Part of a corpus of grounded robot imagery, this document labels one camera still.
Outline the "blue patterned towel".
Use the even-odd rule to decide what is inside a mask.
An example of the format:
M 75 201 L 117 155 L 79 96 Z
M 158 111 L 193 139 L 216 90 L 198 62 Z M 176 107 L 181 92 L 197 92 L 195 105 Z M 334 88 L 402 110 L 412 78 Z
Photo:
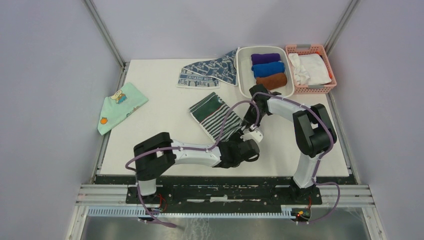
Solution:
M 221 83 L 237 86 L 236 53 L 234 49 L 212 60 L 197 61 L 181 68 L 177 84 L 185 89 L 218 89 Z

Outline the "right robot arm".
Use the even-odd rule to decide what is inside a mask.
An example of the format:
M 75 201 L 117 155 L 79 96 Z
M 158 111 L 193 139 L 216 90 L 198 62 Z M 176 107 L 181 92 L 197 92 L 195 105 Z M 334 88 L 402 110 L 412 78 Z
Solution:
M 293 123 L 296 145 L 301 154 L 288 196 L 293 203 L 302 204 L 309 198 L 308 189 L 316 184 L 321 159 L 337 141 L 327 109 L 320 103 L 308 106 L 277 92 L 270 93 L 263 84 L 254 85 L 249 92 L 254 105 L 243 118 L 245 129 L 241 139 L 260 142 L 263 133 L 259 126 L 264 116 L 277 115 Z

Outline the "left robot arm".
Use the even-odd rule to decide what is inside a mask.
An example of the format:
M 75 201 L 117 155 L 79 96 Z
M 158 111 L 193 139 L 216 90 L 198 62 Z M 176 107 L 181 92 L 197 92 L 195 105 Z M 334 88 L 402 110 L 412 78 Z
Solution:
M 259 159 L 255 140 L 221 141 L 216 146 L 183 143 L 160 132 L 133 147 L 138 197 L 147 204 L 154 202 L 158 191 L 156 179 L 174 165 L 201 165 L 211 168 L 235 168 L 242 162 Z

